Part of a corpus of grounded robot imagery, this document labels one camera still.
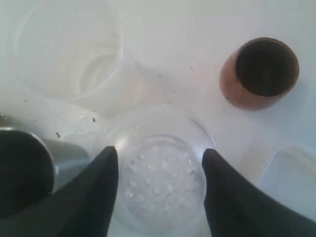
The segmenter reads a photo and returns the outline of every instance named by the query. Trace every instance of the copper cup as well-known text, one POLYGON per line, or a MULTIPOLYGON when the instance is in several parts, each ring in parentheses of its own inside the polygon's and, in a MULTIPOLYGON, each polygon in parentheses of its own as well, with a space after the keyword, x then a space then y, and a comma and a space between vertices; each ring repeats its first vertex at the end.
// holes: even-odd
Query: copper cup
POLYGON ((298 75, 298 60, 286 44, 258 38, 244 44, 225 62, 220 86, 232 105, 260 110, 287 94, 298 75))

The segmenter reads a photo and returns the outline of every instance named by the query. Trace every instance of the clear plastic cup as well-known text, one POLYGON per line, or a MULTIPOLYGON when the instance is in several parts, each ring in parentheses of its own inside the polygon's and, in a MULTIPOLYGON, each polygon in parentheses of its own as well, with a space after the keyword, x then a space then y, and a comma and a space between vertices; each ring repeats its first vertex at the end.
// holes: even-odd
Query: clear plastic cup
POLYGON ((141 108, 115 120, 96 153, 111 145, 118 152, 120 223, 147 234, 197 224, 206 195, 202 157, 214 143, 196 117, 168 104, 141 108))
POLYGON ((9 58, 24 85, 91 110, 96 100, 108 110, 137 97, 139 76, 123 65, 119 20, 106 0, 14 1, 9 58))

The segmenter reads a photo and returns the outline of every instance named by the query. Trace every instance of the brown cylinder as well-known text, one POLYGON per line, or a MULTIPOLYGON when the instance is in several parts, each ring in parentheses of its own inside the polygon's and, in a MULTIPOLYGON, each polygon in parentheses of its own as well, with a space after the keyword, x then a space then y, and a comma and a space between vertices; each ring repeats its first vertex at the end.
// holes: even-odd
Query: brown cylinder
POLYGON ((232 105, 260 110, 287 94, 298 76, 298 60, 286 44, 258 38, 244 44, 225 62, 220 86, 232 105))

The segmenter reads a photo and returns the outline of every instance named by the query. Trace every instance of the black object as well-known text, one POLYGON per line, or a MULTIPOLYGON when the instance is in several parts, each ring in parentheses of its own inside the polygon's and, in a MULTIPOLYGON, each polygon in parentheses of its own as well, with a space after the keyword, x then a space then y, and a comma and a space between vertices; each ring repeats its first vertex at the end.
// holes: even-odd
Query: black object
POLYGON ((316 237, 316 223, 261 192, 215 150, 203 156, 213 237, 316 237))
POLYGON ((105 148, 73 181, 0 222, 1 237, 104 237, 119 179, 118 156, 105 148))
POLYGON ((0 129, 0 220, 49 196, 54 187, 52 157, 30 133, 0 129))

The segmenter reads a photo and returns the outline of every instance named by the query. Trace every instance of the black plastic piece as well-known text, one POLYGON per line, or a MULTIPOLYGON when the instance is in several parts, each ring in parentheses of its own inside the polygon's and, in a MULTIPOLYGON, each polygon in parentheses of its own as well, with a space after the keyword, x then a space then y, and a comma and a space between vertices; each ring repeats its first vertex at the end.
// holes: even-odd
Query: black plastic piece
POLYGON ((257 189, 215 150, 205 151, 203 169, 213 237, 316 237, 315 222, 257 189))
POLYGON ((1 237, 105 237, 119 179, 115 148, 105 148, 73 181, 0 222, 1 237))

